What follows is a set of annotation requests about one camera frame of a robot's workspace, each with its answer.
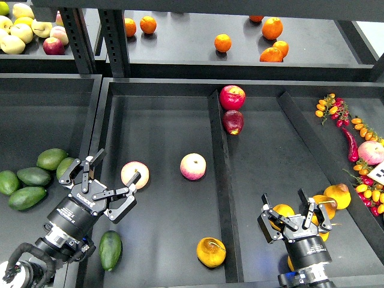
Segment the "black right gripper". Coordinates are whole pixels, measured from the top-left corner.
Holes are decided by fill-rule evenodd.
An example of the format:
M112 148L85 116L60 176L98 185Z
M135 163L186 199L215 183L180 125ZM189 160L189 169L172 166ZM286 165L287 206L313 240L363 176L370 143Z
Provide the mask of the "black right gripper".
M331 223L324 204L310 201L303 189L298 190L304 214L284 216L275 211L268 195L262 195L262 211L257 219L267 243L282 240L292 267L309 268L332 262L330 253L320 236L331 231Z

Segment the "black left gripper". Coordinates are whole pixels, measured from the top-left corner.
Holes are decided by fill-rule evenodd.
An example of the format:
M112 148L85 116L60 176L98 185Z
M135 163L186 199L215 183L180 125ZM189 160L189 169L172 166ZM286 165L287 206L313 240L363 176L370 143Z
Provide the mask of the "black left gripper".
M106 151L101 148L90 161L75 159L59 179L70 193L47 217L52 226L47 240L82 240L102 215L116 224L136 204L134 193L141 178L139 171L125 187L117 190L110 190L92 178L92 168L105 156Z

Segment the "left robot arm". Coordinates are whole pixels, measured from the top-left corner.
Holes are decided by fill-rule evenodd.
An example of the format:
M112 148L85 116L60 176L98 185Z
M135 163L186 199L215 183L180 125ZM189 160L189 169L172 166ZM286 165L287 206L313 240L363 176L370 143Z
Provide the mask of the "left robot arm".
M59 178L70 193L48 215L46 235L33 244L20 244L1 263L1 287L46 286L65 264L92 256L96 247L89 232L102 215L117 224L136 205L140 172L134 172L124 187L112 190L94 178L105 154L101 149L84 160L75 159Z

